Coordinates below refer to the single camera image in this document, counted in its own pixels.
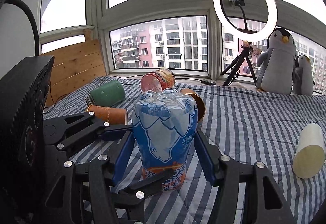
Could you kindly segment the orange paper cup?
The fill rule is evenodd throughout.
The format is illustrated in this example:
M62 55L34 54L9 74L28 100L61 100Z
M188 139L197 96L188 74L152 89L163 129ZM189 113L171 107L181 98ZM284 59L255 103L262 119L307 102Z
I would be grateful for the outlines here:
M126 109L101 107L96 105L90 105L86 111L90 113L94 112L95 116L110 123L111 125L127 125L128 114Z

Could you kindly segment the black phone holder clamp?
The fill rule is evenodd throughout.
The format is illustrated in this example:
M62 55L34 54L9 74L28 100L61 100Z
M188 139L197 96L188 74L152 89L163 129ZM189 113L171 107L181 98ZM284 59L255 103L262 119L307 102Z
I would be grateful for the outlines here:
M230 6L235 7L244 7L245 1L244 0L228 0Z

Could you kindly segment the brown paper cup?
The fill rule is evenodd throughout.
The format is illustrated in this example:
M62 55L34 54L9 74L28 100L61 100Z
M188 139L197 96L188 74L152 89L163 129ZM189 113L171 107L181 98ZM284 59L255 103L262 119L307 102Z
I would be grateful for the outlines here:
M195 101L196 101L196 104L197 104L197 109L198 109L198 123L200 123L203 118L204 118L204 115L206 113L206 106L204 104L204 101L202 100L202 98L195 92L193 91L192 89L189 89L189 88L184 88L180 91L182 94L185 94L185 95L189 95L191 96Z

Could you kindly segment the small grey penguin plush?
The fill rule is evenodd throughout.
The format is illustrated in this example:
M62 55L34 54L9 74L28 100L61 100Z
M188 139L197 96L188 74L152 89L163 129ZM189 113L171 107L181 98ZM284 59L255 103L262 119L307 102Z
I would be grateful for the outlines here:
M294 93L311 96L313 94L313 77L310 59L306 55L299 55L295 59Z

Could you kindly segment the black tripod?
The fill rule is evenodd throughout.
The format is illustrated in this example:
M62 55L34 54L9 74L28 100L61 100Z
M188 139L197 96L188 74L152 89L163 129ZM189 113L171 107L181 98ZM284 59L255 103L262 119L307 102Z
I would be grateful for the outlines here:
M249 59L249 55L253 51L251 44L252 42L244 41L243 45L240 46L242 48L242 52L221 72L221 75L224 75L231 70L230 74L227 76L227 79L224 81L223 86L229 86L239 76L240 66L245 61L248 64L254 84L256 84L256 75Z

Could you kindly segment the striped blue white quilt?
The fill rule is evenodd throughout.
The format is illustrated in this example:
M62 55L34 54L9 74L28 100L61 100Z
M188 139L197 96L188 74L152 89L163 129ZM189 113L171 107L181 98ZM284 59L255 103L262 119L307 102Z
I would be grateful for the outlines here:
M282 96L249 89L192 85L204 101L199 124L211 144L237 161L264 162L290 204L297 223L309 223L325 199L325 170L309 179L293 174L292 160L308 124L325 128L325 96ZM145 202L146 223L207 223L217 189L204 177L191 149L179 189Z

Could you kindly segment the large grey penguin plush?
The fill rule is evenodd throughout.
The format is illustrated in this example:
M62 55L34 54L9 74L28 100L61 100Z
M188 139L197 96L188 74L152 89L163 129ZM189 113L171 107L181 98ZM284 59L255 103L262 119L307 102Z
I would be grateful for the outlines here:
M260 67L256 80L257 89L289 95L295 79L296 45L289 31L276 28L268 37L266 52L259 55Z

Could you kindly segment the blue orange drink cup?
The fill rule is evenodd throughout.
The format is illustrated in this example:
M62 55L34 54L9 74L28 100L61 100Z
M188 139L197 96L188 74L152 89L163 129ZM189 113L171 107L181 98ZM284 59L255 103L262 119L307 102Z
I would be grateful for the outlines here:
M185 181L187 156L197 130L195 99L176 89L146 91L134 104L131 119L143 177L172 169L174 174L165 180L162 189L180 187Z

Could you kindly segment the green thermos cup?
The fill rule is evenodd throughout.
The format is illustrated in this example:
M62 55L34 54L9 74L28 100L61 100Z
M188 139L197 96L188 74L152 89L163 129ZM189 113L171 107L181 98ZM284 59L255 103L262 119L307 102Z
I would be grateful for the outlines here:
M117 80L109 81L89 92L85 97L86 104L101 107L113 107L126 98L122 84Z

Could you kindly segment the wooden headboard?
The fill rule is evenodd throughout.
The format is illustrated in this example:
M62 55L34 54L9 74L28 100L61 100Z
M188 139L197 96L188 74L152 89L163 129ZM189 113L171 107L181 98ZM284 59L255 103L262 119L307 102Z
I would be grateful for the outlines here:
M93 38L91 29L83 30L83 34L84 42L45 53L55 58L50 78L51 89L45 103L48 107L94 78L106 75L99 40Z

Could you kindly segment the orange lemon tea cup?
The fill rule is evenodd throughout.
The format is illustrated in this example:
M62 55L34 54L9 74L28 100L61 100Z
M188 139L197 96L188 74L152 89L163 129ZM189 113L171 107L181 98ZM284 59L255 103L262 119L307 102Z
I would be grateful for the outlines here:
M141 79L140 85L143 92L162 92L164 89L172 88L175 85L175 75L168 68L160 68L145 74Z

